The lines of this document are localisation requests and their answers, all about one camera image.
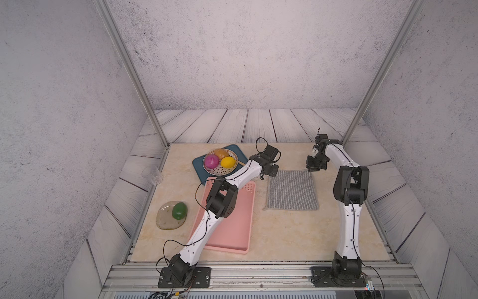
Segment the grey striped dishcloth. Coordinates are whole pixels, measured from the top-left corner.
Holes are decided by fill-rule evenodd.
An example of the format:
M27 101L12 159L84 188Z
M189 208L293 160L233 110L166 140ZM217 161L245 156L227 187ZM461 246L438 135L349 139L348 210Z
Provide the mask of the grey striped dishcloth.
M268 183L266 209L317 211L314 180L307 170L279 170Z

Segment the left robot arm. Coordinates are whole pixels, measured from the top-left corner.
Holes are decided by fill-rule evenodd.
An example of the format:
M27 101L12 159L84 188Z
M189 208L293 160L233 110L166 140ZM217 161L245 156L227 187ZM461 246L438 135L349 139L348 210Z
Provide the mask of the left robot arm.
M213 180L200 224L178 254L170 259L164 258L167 266L161 270L159 288L188 288L192 285L194 270L204 247L217 226L233 213L241 188L257 177L275 177L280 157L279 149L267 144L236 173Z

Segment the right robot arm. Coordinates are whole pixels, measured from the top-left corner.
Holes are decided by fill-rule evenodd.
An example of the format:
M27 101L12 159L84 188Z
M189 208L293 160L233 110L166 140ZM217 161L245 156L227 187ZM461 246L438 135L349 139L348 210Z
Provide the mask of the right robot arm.
M311 267L311 283L315 287L366 287L359 230L362 207L368 196L370 171L355 162L339 140L318 133L306 167L310 172L326 170L328 163L337 168L332 193L341 215L340 240L330 267Z

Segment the yellow toy lemon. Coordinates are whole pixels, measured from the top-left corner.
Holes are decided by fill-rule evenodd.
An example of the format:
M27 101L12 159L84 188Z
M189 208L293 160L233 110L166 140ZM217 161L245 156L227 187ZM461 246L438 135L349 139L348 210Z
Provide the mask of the yellow toy lemon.
M221 159L221 161L220 161L221 167L223 167L225 169L235 168L236 164L237 164L236 159L234 157L231 157L231 156L227 156L227 157Z

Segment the brown toy fruit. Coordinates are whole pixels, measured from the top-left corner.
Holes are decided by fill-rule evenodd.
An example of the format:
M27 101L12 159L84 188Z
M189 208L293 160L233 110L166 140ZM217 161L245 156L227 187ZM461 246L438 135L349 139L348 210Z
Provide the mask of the brown toy fruit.
M229 157L230 154L229 152L226 150L226 149L223 149L223 148L218 148L214 151L214 155L219 159L219 160L222 160L226 157Z

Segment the patterned ceramic plate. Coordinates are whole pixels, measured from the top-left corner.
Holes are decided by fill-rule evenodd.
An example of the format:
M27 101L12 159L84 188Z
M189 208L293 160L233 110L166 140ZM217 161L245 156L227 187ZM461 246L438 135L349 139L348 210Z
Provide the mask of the patterned ceramic plate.
M238 156L237 156L232 150L230 150L230 149L226 149L226 150L229 152L229 154L230 154L231 157L234 157L234 158L236 159L236 161L239 160L239 159L238 159ZM206 157L208 154L214 154L214 151L215 151L215 150L210 151L209 153L207 153L207 154L205 155L205 157ZM206 170L206 172L208 172L209 174L211 174L211 175L213 175L213 176L227 176L227 175L231 174L231 173L237 168L238 165L239 165L239 164L237 163L237 164L236 164L236 167L235 167L235 168L232 168L232 169L225 169L225 168L221 167L220 164L219 164L218 167L215 168L215 169L207 169L207 168L204 167L204 165L203 165L203 167L204 167L204 169Z

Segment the purple toy fruit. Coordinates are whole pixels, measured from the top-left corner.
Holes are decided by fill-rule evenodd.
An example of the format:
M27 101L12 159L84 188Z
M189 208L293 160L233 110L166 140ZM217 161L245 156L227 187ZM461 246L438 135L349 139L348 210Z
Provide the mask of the purple toy fruit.
M203 165L207 169L215 169L218 167L219 164L220 164L220 159L215 154L208 154L204 158Z

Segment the pink plastic basket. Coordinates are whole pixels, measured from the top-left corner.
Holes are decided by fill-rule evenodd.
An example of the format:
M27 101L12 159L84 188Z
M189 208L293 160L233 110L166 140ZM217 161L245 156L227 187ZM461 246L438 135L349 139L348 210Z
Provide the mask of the pink plastic basket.
M255 190L253 181L241 188L233 213L217 226L206 249L235 254L249 252Z

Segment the green toy fruit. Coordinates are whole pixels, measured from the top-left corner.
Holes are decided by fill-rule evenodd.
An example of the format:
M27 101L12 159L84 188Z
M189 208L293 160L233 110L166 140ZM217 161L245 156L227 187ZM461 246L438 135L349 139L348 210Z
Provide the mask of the green toy fruit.
M187 217L188 208L187 205L183 202L176 203L172 210L172 217L177 220L181 221Z

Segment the clear plastic cup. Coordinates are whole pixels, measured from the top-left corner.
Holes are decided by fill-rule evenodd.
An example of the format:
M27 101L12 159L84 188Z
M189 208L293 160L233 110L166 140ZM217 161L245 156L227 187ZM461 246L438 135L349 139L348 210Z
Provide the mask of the clear plastic cup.
M161 184L164 180L163 175L156 165L144 168L141 175L153 186Z

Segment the clear glass plate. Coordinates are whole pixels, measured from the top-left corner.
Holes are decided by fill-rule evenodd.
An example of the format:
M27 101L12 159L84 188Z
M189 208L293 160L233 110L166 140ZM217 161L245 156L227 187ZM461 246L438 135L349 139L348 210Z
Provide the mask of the clear glass plate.
M156 216L156 225L158 228L162 230L174 230L179 228L185 223L185 220L187 218L181 221L177 221L172 217L173 207L176 203L179 203L179 202L180 201L169 201L165 203L163 206L161 206Z

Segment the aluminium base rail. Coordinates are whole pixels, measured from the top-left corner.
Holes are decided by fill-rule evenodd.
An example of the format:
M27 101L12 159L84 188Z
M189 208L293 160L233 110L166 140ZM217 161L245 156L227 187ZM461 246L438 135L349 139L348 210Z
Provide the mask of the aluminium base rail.
M427 294L410 264L368 261L359 282L331 279L330 262L200 262L181 284L164 262L113 266L102 299L144 298L155 292L177 298L356 298L425 299Z

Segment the right frame post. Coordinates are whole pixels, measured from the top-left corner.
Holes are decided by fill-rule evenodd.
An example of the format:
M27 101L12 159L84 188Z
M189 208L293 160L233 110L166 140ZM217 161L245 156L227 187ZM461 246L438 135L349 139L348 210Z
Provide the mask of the right frame post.
M344 137L342 138L341 143L346 146L348 142L351 141L353 134L355 133L356 128L359 125L360 120L365 115L368 107L372 103L377 91L380 88L383 80L386 78L388 71L393 65L393 61L397 54L399 53L400 49L402 48L403 44L405 43L414 23L418 19L421 10L423 9L425 1L424 0L414 0L411 3L411 6L408 12L405 15L405 18L398 28L398 31L393 38L381 64L375 74L372 82L370 83L369 88L367 89L363 99L361 100L356 114L352 118L351 124L349 125Z

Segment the frame post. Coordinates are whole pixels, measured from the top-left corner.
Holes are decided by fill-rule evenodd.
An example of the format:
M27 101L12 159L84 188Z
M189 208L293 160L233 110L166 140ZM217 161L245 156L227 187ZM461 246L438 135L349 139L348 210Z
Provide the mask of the frame post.
M388 71L393 65L393 61L397 54L399 53L400 49L402 48L403 44L405 43L414 23L418 19L421 10L423 9L425 1L424 0L414 0L411 3L411 6L408 12L405 15L405 18L398 28L398 31L393 38L381 64L375 74L372 82L370 83L369 88L367 89L363 99L361 100L356 114L352 118L351 124L349 125L344 137L342 138L341 143L346 146L348 142L351 141L353 134L355 133L356 128L359 125L360 120L365 115L368 107L372 103L377 91L380 88L383 80L386 78Z
M149 120L151 121L151 124L153 126L155 133L158 135L163 147L168 150L170 148L170 143L168 142L168 139L165 136L165 133L159 123L158 117L154 113L153 106L151 102L149 101L149 97L148 97L148 94L146 93L146 89L144 88L143 83L141 82L141 79L134 66L131 56L128 53L128 50L120 34L118 26L114 20L112 12L110 11L110 8L108 7L107 1L95 0L94 4L97 7L100 17L102 18L103 23L108 31L108 35L110 36L113 42L113 45L118 52L118 55L128 74L128 77L130 78L134 86L134 89L136 93L138 94L139 100L141 104L143 105Z

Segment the left frame post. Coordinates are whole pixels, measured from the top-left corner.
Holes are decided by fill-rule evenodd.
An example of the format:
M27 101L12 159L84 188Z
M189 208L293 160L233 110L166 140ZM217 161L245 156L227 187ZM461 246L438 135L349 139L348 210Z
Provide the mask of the left frame post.
M112 12L110 11L110 8L108 7L107 1L95 0L94 4L97 7L100 17L102 18L103 23L108 31L108 35L110 36L113 42L113 45L118 52L118 55L128 74L128 77L130 78L134 86L134 89L136 93L138 94L139 100L141 104L143 105L149 120L151 121L151 124L153 126L155 133L158 135L163 147L168 150L170 148L170 143L168 142L168 139L165 136L165 133L159 123L158 117L154 113L153 106L151 102L149 101L149 97L148 97L148 94L146 93L146 89L144 88L143 83L141 82L141 79L134 66L131 56L128 53L128 50L120 34L118 26L114 20Z

